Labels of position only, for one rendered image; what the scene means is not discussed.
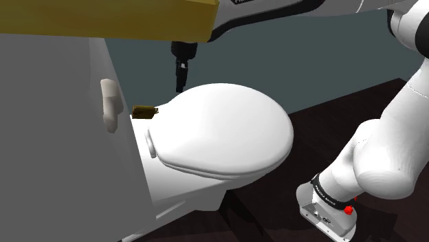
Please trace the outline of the white toilet with grey tank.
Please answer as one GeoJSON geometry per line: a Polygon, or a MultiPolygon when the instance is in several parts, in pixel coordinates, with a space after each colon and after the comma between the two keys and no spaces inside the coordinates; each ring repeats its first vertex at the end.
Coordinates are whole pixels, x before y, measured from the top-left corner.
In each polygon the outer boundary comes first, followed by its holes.
{"type": "Polygon", "coordinates": [[[292,142],[249,87],[200,85],[133,118],[103,39],[0,34],[0,242],[132,242],[217,210],[292,142]]]}

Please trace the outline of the yellow flat slab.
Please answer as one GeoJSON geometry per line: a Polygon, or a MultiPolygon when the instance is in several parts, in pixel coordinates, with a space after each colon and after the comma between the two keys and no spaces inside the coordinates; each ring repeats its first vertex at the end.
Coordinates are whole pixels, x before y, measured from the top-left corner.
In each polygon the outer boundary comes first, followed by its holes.
{"type": "Polygon", "coordinates": [[[0,0],[0,33],[206,42],[219,0],[0,0]]]}

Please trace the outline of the small brown block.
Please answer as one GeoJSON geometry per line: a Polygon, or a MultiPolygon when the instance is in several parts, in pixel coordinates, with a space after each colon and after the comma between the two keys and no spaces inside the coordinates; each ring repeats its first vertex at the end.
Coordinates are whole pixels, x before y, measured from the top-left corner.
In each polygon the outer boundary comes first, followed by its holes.
{"type": "Polygon", "coordinates": [[[152,119],[159,109],[154,106],[133,105],[131,117],[133,119],[152,119]]]}

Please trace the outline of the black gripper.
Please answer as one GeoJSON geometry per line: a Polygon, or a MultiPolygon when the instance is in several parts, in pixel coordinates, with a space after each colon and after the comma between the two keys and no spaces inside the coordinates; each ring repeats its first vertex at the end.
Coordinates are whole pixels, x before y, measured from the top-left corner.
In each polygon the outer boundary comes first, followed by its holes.
{"type": "Polygon", "coordinates": [[[188,62],[193,59],[197,53],[198,43],[187,43],[181,41],[172,41],[170,50],[176,60],[175,75],[176,75],[176,92],[184,91],[188,76],[188,62]]]}

